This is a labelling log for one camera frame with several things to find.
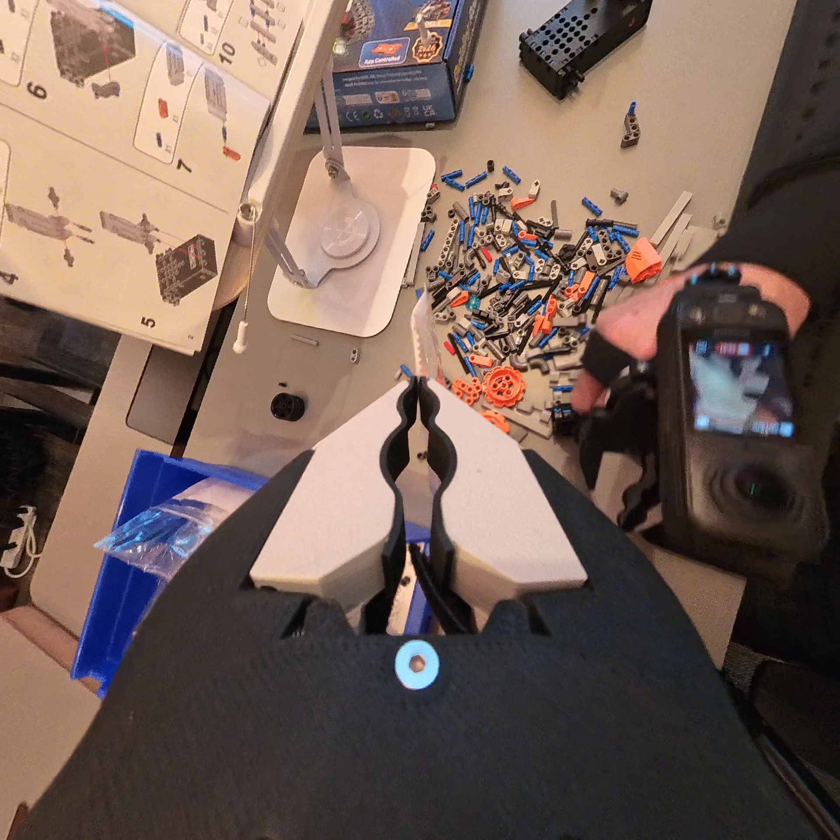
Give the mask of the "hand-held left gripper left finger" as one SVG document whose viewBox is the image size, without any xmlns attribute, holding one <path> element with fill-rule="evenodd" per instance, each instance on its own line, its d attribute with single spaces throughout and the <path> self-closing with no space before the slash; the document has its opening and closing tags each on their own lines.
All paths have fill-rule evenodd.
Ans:
<svg viewBox="0 0 840 840">
<path fill-rule="evenodd" d="M 418 379 L 394 386 L 319 441 L 251 567 L 258 587 L 364 608 L 389 623 L 406 559 L 403 497 Z"/>
</svg>

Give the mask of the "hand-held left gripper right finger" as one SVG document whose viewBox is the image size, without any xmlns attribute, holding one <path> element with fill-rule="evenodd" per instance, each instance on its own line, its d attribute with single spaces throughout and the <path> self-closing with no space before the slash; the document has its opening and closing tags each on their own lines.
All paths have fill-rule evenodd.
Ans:
<svg viewBox="0 0 840 840">
<path fill-rule="evenodd" d="M 435 380 L 422 380 L 434 493 L 429 559 L 443 596 L 489 614 L 577 589 L 587 573 L 520 445 Z"/>
</svg>

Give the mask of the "blue storage bin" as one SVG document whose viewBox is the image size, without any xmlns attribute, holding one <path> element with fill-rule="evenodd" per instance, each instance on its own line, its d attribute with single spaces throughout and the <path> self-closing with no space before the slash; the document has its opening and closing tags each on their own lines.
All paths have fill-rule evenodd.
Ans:
<svg viewBox="0 0 840 840">
<path fill-rule="evenodd" d="M 198 610 L 205 606 L 212 611 L 216 595 L 201 594 L 204 585 L 212 589 L 224 586 L 225 575 L 231 573 L 229 582 L 235 589 L 258 587 L 250 579 L 251 567 L 306 468 L 310 452 L 296 457 L 277 478 L 268 479 L 235 468 L 138 450 L 116 525 L 172 498 L 199 500 L 196 491 L 206 490 L 206 481 L 211 480 L 209 502 L 229 510 L 229 514 L 191 556 L 198 566 L 190 570 L 183 583 L 195 588 Z M 361 617 L 360 634 L 387 633 L 387 628 L 384 632 L 366 630 L 364 608 Z"/>
</svg>

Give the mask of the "clear bag of small pieces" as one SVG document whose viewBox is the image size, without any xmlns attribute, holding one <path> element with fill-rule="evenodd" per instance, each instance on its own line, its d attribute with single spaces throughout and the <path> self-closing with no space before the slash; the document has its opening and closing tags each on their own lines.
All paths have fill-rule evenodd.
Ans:
<svg viewBox="0 0 840 840">
<path fill-rule="evenodd" d="M 409 364 L 409 369 L 413 377 L 425 377 L 443 383 L 442 347 L 431 298 L 427 292 L 416 302 L 410 327 L 414 361 Z M 411 459 L 397 481 L 406 520 L 406 561 L 388 629 L 401 635 L 428 633 L 433 624 L 433 614 L 417 582 L 411 555 L 412 545 L 416 545 L 424 554 L 429 552 L 433 498 L 440 488 L 440 478 L 427 462 L 427 446 L 428 431 L 419 406 L 416 409 L 416 421 L 408 435 Z"/>
</svg>

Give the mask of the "pile of small building pieces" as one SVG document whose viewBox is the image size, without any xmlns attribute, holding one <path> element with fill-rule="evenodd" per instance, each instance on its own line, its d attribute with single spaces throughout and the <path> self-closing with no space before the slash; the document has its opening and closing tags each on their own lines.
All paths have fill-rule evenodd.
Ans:
<svg viewBox="0 0 840 840">
<path fill-rule="evenodd" d="M 515 426 L 543 438 L 573 434 L 571 391 L 581 354 L 606 304 L 634 287 L 624 260 L 644 236 L 637 224 L 605 215 L 587 196 L 580 234 L 561 227 L 555 201 L 548 215 L 529 217 L 541 181 L 520 192 L 522 179 L 510 167 L 495 182 L 494 171 L 488 161 L 471 177 L 460 168 L 444 172 L 421 213 L 415 255 L 431 245 L 437 253 L 416 295 L 427 292 L 432 303 L 441 385 L 452 393 L 455 379 L 483 379 L 509 365 L 527 386 L 520 403 L 500 410 L 509 435 Z M 635 286 L 654 284 L 663 269 Z"/>
</svg>

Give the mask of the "person's right forearm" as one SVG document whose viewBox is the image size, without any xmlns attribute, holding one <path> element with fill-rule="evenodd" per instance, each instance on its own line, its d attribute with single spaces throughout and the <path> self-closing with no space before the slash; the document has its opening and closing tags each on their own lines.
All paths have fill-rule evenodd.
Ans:
<svg viewBox="0 0 840 840">
<path fill-rule="evenodd" d="M 783 310 L 795 334 L 811 317 L 838 320 L 838 169 L 782 185 L 747 212 L 691 270 L 733 264 L 741 283 Z"/>
</svg>

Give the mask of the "person's right hand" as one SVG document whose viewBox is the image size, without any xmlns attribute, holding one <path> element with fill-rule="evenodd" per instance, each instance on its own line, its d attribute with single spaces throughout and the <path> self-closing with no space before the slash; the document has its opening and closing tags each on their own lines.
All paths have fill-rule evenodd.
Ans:
<svg viewBox="0 0 840 840">
<path fill-rule="evenodd" d="M 811 309 L 810 298 L 797 283 L 765 266 L 722 261 L 698 264 L 673 275 L 609 307 L 599 318 L 571 393 L 571 405 L 580 416 L 603 404 L 608 386 L 630 361 L 651 361 L 656 356 L 658 324 L 673 297 L 695 277 L 708 273 L 739 274 L 743 286 L 755 287 L 762 299 L 784 312 L 790 336 L 798 332 Z"/>
</svg>

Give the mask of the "clear plastic bag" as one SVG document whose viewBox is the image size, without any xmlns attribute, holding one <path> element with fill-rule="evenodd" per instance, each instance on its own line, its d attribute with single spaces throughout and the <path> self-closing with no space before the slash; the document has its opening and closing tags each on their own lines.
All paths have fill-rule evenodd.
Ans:
<svg viewBox="0 0 840 840">
<path fill-rule="evenodd" d="M 208 501 L 172 498 L 126 521 L 94 547 L 170 581 L 228 514 Z"/>
</svg>

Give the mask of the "orange curved panel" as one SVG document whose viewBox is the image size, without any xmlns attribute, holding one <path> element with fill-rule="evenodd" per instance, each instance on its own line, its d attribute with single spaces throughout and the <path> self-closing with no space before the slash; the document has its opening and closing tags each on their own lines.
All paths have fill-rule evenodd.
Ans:
<svg viewBox="0 0 840 840">
<path fill-rule="evenodd" d="M 656 277 L 662 270 L 663 260 L 654 245 L 645 237 L 626 254 L 624 270 L 631 284 L 636 285 Z"/>
</svg>

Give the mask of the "long light grey beam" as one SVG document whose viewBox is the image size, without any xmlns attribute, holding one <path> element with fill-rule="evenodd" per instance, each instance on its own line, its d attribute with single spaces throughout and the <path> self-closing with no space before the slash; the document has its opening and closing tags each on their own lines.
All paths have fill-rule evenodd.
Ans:
<svg viewBox="0 0 840 840">
<path fill-rule="evenodd" d="M 656 249 L 658 249 L 660 245 L 664 242 L 666 235 L 677 223 L 679 217 L 687 208 L 692 197 L 692 192 L 682 192 L 675 201 L 674 205 L 667 212 L 663 221 L 656 228 L 654 233 L 648 237 L 648 240 Z"/>
<path fill-rule="evenodd" d="M 675 259 L 680 259 L 688 249 L 693 239 L 695 229 L 690 226 L 691 215 L 683 213 L 668 234 L 659 254 L 662 257 L 663 268 Z"/>
</svg>

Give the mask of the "white power strip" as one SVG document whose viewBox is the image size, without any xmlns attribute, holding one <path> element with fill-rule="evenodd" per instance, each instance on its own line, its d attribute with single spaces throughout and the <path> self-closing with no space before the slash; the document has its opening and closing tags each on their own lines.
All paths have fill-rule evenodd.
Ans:
<svg viewBox="0 0 840 840">
<path fill-rule="evenodd" d="M 2 514 L 1 570 L 11 581 L 18 581 L 32 570 L 39 560 L 35 525 L 37 508 L 24 505 Z"/>
</svg>

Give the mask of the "white book stand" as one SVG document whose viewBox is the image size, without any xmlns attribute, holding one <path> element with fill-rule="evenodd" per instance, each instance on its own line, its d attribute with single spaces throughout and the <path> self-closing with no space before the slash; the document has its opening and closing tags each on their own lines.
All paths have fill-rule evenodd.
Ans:
<svg viewBox="0 0 840 840">
<path fill-rule="evenodd" d="M 390 322 L 435 174 L 426 149 L 342 146 L 333 41 L 342 2 L 306 2 L 240 204 L 262 202 L 278 320 L 358 338 Z"/>
</svg>

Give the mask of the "white instruction booklet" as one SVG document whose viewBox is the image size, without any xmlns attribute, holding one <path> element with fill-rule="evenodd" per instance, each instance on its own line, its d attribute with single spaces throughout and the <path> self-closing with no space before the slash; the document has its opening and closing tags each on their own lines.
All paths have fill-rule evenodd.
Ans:
<svg viewBox="0 0 840 840">
<path fill-rule="evenodd" d="M 196 352 L 308 7 L 2 1 L 2 296 Z"/>
</svg>

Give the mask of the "black perforated motor block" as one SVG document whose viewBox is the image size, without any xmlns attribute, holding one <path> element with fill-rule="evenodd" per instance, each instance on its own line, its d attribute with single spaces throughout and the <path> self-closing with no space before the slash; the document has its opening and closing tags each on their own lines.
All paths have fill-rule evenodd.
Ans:
<svg viewBox="0 0 840 840">
<path fill-rule="evenodd" d="M 526 70 L 559 100 L 585 73 L 646 25 L 651 1 L 571 1 L 541 26 L 519 36 Z"/>
</svg>

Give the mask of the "blue robot kit box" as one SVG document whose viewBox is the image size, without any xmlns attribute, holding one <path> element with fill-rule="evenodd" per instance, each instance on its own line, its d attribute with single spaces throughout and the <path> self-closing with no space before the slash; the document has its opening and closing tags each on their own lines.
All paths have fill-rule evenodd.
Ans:
<svg viewBox="0 0 840 840">
<path fill-rule="evenodd" d="M 352 1 L 334 52 L 342 130 L 454 120 L 487 1 Z"/>
</svg>

